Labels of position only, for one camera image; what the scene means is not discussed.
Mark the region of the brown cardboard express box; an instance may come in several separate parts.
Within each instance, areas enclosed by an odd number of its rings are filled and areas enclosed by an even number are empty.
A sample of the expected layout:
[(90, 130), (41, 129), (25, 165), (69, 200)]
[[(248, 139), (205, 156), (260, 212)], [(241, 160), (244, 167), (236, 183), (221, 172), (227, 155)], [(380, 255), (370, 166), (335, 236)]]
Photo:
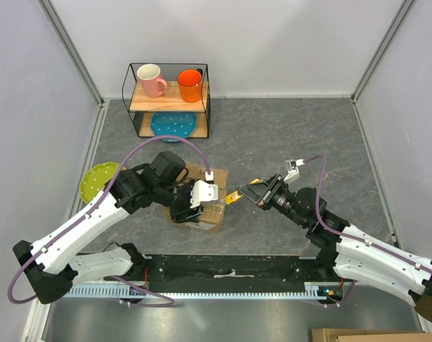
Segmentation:
[[(182, 171), (178, 176), (177, 180), (180, 184), (186, 184), (190, 180), (204, 180), (206, 168), (201, 165), (187, 164), (186, 168), (189, 173)], [(183, 223), (176, 223), (170, 216), (170, 209), (168, 207), (163, 208), (163, 213), (169, 222), (172, 222), (178, 227), (184, 227), (188, 229), (194, 229), (202, 232), (217, 233), (222, 225), (224, 211), (225, 211), (225, 196), (227, 194), (227, 178), (229, 172), (223, 169), (213, 169), (212, 171), (215, 176), (215, 184), (218, 186), (218, 199), (214, 202), (204, 202), (202, 206), (202, 213), (191, 218)]]

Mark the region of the yellow utility knife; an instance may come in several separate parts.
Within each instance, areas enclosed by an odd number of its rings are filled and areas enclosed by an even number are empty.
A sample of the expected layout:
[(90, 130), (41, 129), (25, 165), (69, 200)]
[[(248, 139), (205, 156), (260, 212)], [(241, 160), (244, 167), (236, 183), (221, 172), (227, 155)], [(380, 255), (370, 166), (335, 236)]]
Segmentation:
[(232, 203), (237, 202), (243, 197), (238, 191), (234, 191), (225, 196), (225, 204), (230, 205)]

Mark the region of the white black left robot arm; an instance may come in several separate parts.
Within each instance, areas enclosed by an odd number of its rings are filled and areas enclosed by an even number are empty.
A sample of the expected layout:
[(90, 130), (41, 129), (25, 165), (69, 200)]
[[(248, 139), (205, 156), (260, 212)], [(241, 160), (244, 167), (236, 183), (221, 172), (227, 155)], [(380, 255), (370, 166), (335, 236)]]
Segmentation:
[(211, 200), (214, 174), (203, 180), (178, 177), (190, 172), (185, 162), (170, 151), (160, 152), (150, 163), (117, 172), (79, 213), (48, 236), (30, 243), (18, 242), (14, 254), (35, 297), (50, 304), (66, 295), (73, 286), (97, 278), (136, 280), (150, 266), (132, 243), (110, 251), (84, 254), (84, 248), (98, 235), (153, 203), (170, 209), (173, 220), (184, 222), (202, 213), (202, 202)]

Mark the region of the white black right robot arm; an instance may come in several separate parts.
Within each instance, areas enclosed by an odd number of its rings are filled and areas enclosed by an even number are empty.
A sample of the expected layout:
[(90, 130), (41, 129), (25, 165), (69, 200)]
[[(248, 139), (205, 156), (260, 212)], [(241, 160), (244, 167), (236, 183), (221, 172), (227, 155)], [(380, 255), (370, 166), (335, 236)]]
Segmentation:
[(432, 323), (432, 259), (376, 239), (331, 213), (313, 187), (296, 192), (280, 175), (237, 186), (237, 191), (264, 211), (276, 209), (319, 247), (315, 274), (328, 281), (338, 276), (392, 294)]

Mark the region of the blue dotted plate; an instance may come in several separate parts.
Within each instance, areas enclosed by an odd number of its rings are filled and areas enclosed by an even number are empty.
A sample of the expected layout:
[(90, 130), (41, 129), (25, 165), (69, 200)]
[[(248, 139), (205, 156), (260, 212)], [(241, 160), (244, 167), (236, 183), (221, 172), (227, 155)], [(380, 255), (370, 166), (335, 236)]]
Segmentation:
[(194, 112), (156, 112), (150, 128), (157, 135), (174, 135), (189, 138), (197, 128), (197, 115)]

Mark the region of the green dotted plate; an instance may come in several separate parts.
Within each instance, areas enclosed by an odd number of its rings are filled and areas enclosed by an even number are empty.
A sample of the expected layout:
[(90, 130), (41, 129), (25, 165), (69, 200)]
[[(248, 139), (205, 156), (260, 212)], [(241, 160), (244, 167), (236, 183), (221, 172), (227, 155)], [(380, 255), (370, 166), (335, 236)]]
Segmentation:
[(93, 201), (99, 192), (105, 191), (106, 185), (113, 178), (119, 165), (116, 162), (104, 162), (87, 171), (79, 185), (80, 198), (85, 204)]

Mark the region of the orange ceramic mug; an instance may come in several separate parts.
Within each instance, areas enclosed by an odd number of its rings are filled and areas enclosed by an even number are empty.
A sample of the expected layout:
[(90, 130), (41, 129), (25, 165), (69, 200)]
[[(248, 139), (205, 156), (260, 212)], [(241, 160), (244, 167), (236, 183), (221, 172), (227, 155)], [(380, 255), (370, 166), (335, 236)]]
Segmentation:
[(200, 68), (187, 69), (178, 75), (181, 98), (187, 103), (195, 103), (202, 98), (203, 71)]

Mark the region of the pink ceramic mug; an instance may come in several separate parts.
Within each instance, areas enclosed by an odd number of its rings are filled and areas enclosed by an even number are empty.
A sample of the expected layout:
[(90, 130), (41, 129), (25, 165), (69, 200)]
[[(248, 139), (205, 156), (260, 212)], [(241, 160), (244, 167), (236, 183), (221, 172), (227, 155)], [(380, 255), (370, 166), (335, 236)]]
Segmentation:
[(156, 64), (144, 64), (136, 72), (143, 91), (149, 98), (159, 98), (168, 89), (168, 82), (162, 77)]

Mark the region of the cardboard sheet in corner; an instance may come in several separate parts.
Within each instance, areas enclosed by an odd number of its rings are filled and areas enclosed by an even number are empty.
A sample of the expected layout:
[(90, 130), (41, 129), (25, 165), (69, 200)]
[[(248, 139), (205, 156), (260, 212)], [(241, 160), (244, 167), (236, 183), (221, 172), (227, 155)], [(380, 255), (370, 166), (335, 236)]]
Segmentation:
[(377, 331), (313, 328), (312, 341), (320, 342), (432, 342), (432, 333), (423, 331)]

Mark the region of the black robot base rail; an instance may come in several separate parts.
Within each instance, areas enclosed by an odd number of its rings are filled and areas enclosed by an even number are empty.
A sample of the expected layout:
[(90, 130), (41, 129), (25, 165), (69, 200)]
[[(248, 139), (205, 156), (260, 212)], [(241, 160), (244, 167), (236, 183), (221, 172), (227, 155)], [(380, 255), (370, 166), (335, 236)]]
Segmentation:
[(153, 254), (122, 279), (156, 293), (273, 294), (301, 292), (306, 282), (339, 283), (315, 257)]

